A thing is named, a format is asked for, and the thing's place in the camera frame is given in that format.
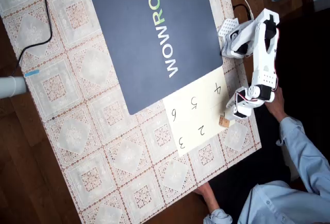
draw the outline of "shirt cuff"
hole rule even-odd
[[[231,224],[233,219],[230,215],[226,214],[222,209],[214,210],[210,215],[206,216],[211,223],[216,224]]]
[[[298,119],[292,117],[283,118],[279,124],[280,142],[277,143],[277,145],[283,145],[288,135],[295,128],[299,128],[303,133],[305,133],[303,124]]]

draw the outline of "shirt sleeve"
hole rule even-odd
[[[203,224],[231,224],[233,219],[222,209],[214,210],[210,215],[204,218]]]
[[[330,200],[330,166],[328,160],[305,135],[302,123],[291,117],[280,123],[280,138],[308,192]]]

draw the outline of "handwritten number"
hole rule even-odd
[[[197,103],[194,104],[194,103],[192,102],[192,100],[193,100],[194,98],[196,98],[196,97],[192,97],[192,98],[191,98],[191,104],[194,106],[194,107],[191,108],[191,109],[197,109]]]
[[[204,125],[198,129],[198,130],[201,130],[201,135],[204,135],[205,134],[205,132],[202,133],[203,132],[203,128],[204,128]]]
[[[221,86],[218,87],[217,83],[216,83],[216,90],[215,90],[218,94],[220,94],[220,91],[221,91]]]
[[[180,137],[180,139],[179,139],[180,148],[185,148],[185,147],[182,146],[183,143],[180,143],[181,139],[182,139],[182,137]]]
[[[172,110],[172,116],[174,117],[174,119],[173,119],[173,122],[174,122],[175,118],[176,118],[176,110],[175,109]]]

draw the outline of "lace tablecloth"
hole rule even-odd
[[[254,115],[240,151],[225,130],[179,157],[162,101],[130,116],[91,0],[48,0],[53,39],[21,64],[82,222],[144,222],[261,147]],[[217,28],[230,0],[210,0]],[[43,0],[0,0],[16,55],[49,37]],[[247,85],[241,60],[224,58],[229,95]]]

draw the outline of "hand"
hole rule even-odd
[[[203,196],[210,213],[220,208],[208,182],[198,187],[194,192]]]
[[[202,196],[207,196],[210,193],[213,193],[212,188],[208,182],[202,184],[200,187],[195,189],[194,192]]]
[[[284,112],[284,98],[282,93],[282,88],[278,87],[275,91],[275,98],[273,102],[265,102],[268,111],[273,114],[273,116],[280,123],[288,115]]]

